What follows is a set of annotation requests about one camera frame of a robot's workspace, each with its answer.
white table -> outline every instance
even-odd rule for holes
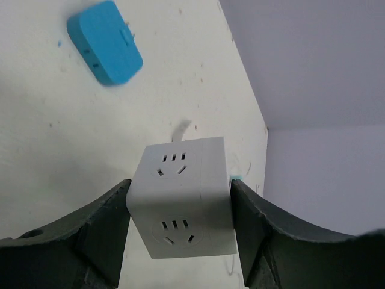
[[[108,88],[66,31],[67,18],[92,3],[0,2],[0,238],[131,178],[144,147],[170,142],[184,119],[185,139],[225,136],[229,173],[262,194],[267,130],[220,4],[117,0],[144,66]],[[120,288],[237,288],[224,257],[151,260],[133,224]]]

gray wall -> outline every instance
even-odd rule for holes
[[[335,231],[385,228],[385,1],[221,5],[269,127],[265,198]]]

blue plastic case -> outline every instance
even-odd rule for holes
[[[129,28],[112,1],[92,6],[67,21],[68,34],[103,85],[126,83],[143,66]]]

outlet slot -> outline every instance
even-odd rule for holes
[[[170,244],[170,245],[174,245],[174,244],[175,244],[174,241],[171,240],[171,239],[168,238],[168,237],[164,237],[163,240],[165,240],[165,241],[166,241],[168,244]]]
[[[165,231],[168,230],[166,222],[162,222],[162,227],[163,227],[163,230]]]
[[[181,167],[181,168],[177,171],[178,175],[180,175],[186,168],[187,168],[187,166]]]

power strip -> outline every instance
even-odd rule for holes
[[[153,259],[236,253],[222,137],[146,147],[126,204]]]

